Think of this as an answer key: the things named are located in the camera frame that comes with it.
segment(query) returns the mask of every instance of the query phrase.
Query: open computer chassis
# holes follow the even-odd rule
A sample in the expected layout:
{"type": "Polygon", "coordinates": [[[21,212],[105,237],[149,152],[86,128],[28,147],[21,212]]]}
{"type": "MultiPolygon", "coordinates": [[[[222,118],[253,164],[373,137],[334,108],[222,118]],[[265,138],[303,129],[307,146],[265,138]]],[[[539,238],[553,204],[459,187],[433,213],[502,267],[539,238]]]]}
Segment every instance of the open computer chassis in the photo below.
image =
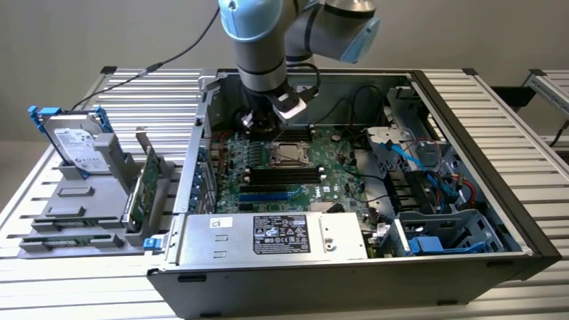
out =
{"type": "Polygon", "coordinates": [[[259,108],[234,70],[199,86],[148,270],[178,317],[467,303],[559,259],[422,71],[323,70],[318,98],[269,132],[234,126],[259,108]]]}

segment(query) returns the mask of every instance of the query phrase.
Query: power supply label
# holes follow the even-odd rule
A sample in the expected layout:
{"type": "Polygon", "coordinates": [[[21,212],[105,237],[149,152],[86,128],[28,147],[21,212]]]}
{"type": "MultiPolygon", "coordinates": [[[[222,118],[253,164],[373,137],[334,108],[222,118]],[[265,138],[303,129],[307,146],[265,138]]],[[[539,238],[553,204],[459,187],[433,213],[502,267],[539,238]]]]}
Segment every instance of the power supply label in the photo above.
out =
{"type": "Polygon", "coordinates": [[[251,250],[255,254],[310,253],[305,215],[254,216],[251,225],[251,250]]]}

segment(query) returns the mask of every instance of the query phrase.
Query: warning label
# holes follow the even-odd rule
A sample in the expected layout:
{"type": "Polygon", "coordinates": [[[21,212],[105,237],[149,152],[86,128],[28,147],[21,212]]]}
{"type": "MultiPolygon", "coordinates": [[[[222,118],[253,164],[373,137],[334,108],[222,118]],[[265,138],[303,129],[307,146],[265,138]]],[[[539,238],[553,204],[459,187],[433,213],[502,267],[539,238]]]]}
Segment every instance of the warning label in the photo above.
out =
{"type": "Polygon", "coordinates": [[[105,159],[94,150],[93,138],[85,130],[56,129],[53,132],[77,168],[90,173],[108,172],[105,159]]]}
{"type": "Polygon", "coordinates": [[[258,255],[310,253],[305,215],[253,217],[251,250],[258,255]]]}

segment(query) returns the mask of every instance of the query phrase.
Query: motherboard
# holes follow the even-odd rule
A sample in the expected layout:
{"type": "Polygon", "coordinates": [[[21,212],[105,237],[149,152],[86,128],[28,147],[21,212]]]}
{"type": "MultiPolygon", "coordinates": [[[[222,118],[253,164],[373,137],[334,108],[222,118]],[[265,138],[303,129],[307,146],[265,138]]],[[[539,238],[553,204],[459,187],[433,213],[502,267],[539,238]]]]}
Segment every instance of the motherboard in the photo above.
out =
{"type": "Polygon", "coordinates": [[[342,142],[333,128],[217,140],[217,213],[341,210],[363,216],[367,205],[351,197],[363,198],[355,161],[342,142]]]}

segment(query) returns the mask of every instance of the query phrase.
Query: white sticker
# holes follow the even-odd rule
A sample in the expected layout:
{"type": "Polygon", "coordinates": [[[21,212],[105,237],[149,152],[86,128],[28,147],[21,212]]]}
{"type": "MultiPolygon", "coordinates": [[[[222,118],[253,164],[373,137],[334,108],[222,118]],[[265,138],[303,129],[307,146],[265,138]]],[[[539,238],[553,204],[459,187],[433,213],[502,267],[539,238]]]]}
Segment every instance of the white sticker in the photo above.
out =
{"type": "Polygon", "coordinates": [[[56,129],[54,135],[77,168],[90,173],[108,172],[105,159],[93,148],[90,133],[81,129],[56,129]]]}
{"type": "Polygon", "coordinates": [[[233,217],[209,219],[209,228],[230,228],[233,227],[233,217]]]}

